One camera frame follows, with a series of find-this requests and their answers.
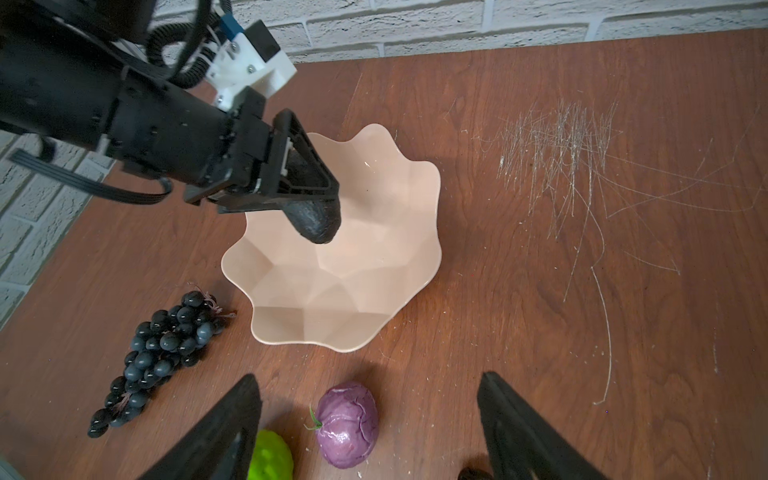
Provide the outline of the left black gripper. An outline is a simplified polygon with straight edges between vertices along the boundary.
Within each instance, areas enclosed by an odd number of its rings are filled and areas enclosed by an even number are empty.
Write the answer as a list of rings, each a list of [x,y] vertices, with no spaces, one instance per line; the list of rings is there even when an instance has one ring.
[[[1,122],[40,136],[44,144],[37,155],[15,149],[10,161],[107,200],[157,204],[173,181],[185,184],[185,202],[207,199],[222,213],[337,200],[339,183],[297,115],[280,111],[271,129],[262,119],[265,103],[248,88],[225,113],[91,49],[35,45],[24,36],[1,40]],[[162,192],[109,187],[51,161],[56,140],[94,151],[102,139],[105,156],[123,162],[130,174],[159,181]]]

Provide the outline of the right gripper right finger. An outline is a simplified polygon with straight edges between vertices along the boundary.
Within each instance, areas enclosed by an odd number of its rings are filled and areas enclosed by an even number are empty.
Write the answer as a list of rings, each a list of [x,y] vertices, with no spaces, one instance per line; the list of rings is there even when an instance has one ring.
[[[494,479],[603,479],[498,373],[482,374],[477,403]]]

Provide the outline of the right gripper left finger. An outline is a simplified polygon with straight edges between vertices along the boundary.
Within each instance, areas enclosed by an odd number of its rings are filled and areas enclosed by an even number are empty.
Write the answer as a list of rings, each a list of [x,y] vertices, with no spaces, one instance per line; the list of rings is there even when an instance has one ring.
[[[245,479],[262,410],[258,382],[244,375],[143,479]]]

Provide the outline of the green bumpy fake fruit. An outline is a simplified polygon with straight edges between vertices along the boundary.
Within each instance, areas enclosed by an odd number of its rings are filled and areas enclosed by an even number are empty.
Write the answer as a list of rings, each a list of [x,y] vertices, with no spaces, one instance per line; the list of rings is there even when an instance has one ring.
[[[248,480],[292,480],[294,461],[283,438],[274,431],[260,430],[251,457]]]

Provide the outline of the dark fake avocado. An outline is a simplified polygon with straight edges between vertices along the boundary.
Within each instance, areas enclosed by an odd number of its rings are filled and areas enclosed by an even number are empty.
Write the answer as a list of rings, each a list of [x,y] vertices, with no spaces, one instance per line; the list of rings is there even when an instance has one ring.
[[[313,244],[328,244],[341,226],[338,198],[302,200],[281,207],[294,229]]]

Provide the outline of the dark grape bunch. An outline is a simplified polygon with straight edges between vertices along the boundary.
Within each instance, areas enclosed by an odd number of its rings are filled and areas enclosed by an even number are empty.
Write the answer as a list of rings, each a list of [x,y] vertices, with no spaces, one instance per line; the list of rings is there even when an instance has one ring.
[[[136,327],[123,372],[111,381],[103,407],[91,416],[87,436],[99,438],[142,414],[155,391],[178,371],[197,365],[236,316],[200,289],[184,293],[169,309],[153,312]]]

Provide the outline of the purple fake onion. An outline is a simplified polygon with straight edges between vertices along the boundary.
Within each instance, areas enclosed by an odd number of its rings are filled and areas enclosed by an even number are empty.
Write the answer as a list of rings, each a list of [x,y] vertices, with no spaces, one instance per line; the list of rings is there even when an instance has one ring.
[[[338,469],[364,462],[379,434],[379,412],[372,392],[359,382],[346,382],[325,392],[317,408],[309,408],[323,458]]]

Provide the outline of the pink wavy fruit bowl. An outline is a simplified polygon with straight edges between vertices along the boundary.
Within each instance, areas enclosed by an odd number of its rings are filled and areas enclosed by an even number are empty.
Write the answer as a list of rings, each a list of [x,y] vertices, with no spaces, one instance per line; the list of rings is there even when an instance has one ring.
[[[380,124],[346,142],[310,139],[340,184],[342,223],[333,240],[311,243],[280,211],[248,213],[221,269],[251,302],[259,342],[348,353],[435,277],[440,172],[404,156]]]

